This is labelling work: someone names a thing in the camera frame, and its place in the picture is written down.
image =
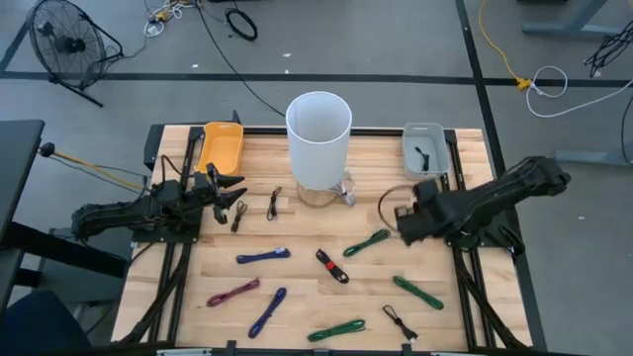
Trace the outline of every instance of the fan grille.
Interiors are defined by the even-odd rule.
[[[43,0],[29,17],[31,45],[54,78],[79,89],[101,78],[103,40],[81,9],[64,0]]]

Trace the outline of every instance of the yellow cable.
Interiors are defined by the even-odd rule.
[[[69,161],[77,163],[77,164],[85,165],[86,167],[90,167],[90,168],[96,170],[97,172],[99,172],[99,173],[101,173],[101,174],[103,174],[105,176],[108,176],[108,177],[114,179],[115,181],[117,181],[117,182],[119,182],[119,183],[121,183],[123,185],[126,185],[126,186],[128,186],[130,188],[142,189],[142,186],[140,186],[139,184],[135,184],[135,183],[131,183],[131,182],[125,181],[125,180],[123,180],[123,179],[121,179],[121,178],[119,178],[119,177],[117,177],[117,176],[115,176],[115,175],[113,175],[113,174],[111,174],[111,173],[109,173],[109,172],[107,172],[107,171],[95,166],[94,164],[83,160],[83,159],[75,158],[73,156],[69,156],[69,155],[66,155],[66,154],[63,154],[63,153],[60,153],[60,152],[54,152],[53,155],[56,155],[59,158],[63,158],[65,160],[69,160]]]
[[[486,3],[488,3],[488,0],[482,0],[482,6],[479,8],[479,29],[482,31],[482,35],[484,35],[484,38],[488,42],[488,45],[490,45],[497,52],[499,52],[499,54],[501,54],[501,57],[503,58],[503,61],[505,62],[505,67],[507,68],[507,71],[510,72],[510,75],[512,77],[514,77],[514,79],[516,80],[516,83],[517,83],[516,86],[520,90],[523,90],[523,89],[529,87],[530,84],[532,83],[532,81],[530,79],[521,78],[518,75],[514,74],[514,72],[512,71],[512,68],[510,68],[510,64],[507,62],[507,58],[505,57],[505,53],[503,53],[501,48],[499,48],[495,44],[493,44],[493,41],[488,37],[488,35],[486,34],[486,31],[484,30],[484,24],[483,24],[483,21],[482,21],[482,15],[484,13],[484,7],[486,6]]]

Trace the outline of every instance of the fan stand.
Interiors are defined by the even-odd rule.
[[[101,62],[106,62],[108,60],[112,60],[112,59],[118,59],[118,58],[123,58],[124,54],[123,54],[123,46],[121,45],[121,43],[119,41],[117,41],[115,38],[113,38],[112,36],[110,36],[110,34],[108,34],[106,31],[104,31],[101,27],[99,27],[99,25],[95,24],[92,19],[90,19],[90,17],[88,15],[81,15],[81,18],[85,21],[87,21],[91,26],[93,26],[94,28],[96,28],[97,30],[99,30],[100,33],[106,35],[108,37],[108,39],[112,40],[115,44],[117,44],[117,46],[119,47],[119,51],[115,54],[112,54],[110,56],[107,56],[103,59],[99,59],[97,60],[95,63],[101,63]],[[80,97],[88,100],[89,102],[95,104],[96,106],[98,106],[99,108],[103,108],[103,104],[101,104],[99,101],[97,101],[95,98],[91,97],[90,95],[86,94],[84,92],[84,89],[88,88],[88,86],[85,87],[81,87],[80,89],[76,89],[71,87],[70,85],[64,83],[63,81],[59,80],[57,78],[56,75],[52,75],[49,79],[48,82],[52,83],[52,84],[59,84],[62,87],[70,90],[71,92],[79,95]]]

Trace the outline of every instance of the wooden table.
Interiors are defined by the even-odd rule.
[[[176,166],[183,161],[188,126],[167,126],[158,155],[169,156]],[[467,188],[492,179],[491,167],[480,130],[456,130],[464,179]],[[220,225],[206,209],[201,235],[194,245],[177,345],[225,347],[236,340],[237,347],[286,349],[401,350],[402,332],[383,313],[391,305],[405,324],[419,334],[413,350],[466,350],[464,325],[457,292],[451,251],[441,239],[427,239],[407,248],[393,237],[345,258],[342,251],[382,228],[377,202],[390,187],[413,184],[404,176],[399,136],[362,136],[350,139],[347,167],[356,183],[356,206],[337,201],[324,209],[309,208],[297,197],[297,184],[290,168],[288,144],[284,135],[245,136],[240,175],[248,188],[242,198],[248,211],[239,232],[230,233],[229,223]],[[153,181],[159,182],[159,164]],[[178,179],[168,169],[167,179]],[[277,199],[279,218],[266,220],[272,191],[283,187]],[[402,191],[388,199],[385,216],[393,221],[393,207],[407,204],[410,193]],[[266,260],[238,265],[235,256],[268,252],[286,247],[290,259]],[[158,284],[164,244],[152,246],[131,267],[125,285],[113,340],[130,332],[153,301]],[[315,258],[321,248],[350,277],[347,285],[336,282]],[[530,344],[525,310],[510,255],[501,248],[480,248],[488,298],[497,313],[519,340]],[[444,303],[436,311],[392,282],[400,275],[414,281],[424,291]],[[261,287],[216,308],[206,300],[215,294],[259,277]],[[262,315],[273,294],[286,287],[288,295],[255,339],[247,336],[250,326]],[[478,341],[484,345],[477,305],[471,299]],[[170,303],[163,313],[159,339],[166,335]],[[363,332],[331,337],[310,343],[307,335],[355,318],[367,321]]]

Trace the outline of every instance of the black desk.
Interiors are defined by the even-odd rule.
[[[41,120],[0,122],[0,319],[14,284],[36,287],[41,272],[20,268],[25,252],[123,278],[127,262],[13,222],[44,129]]]

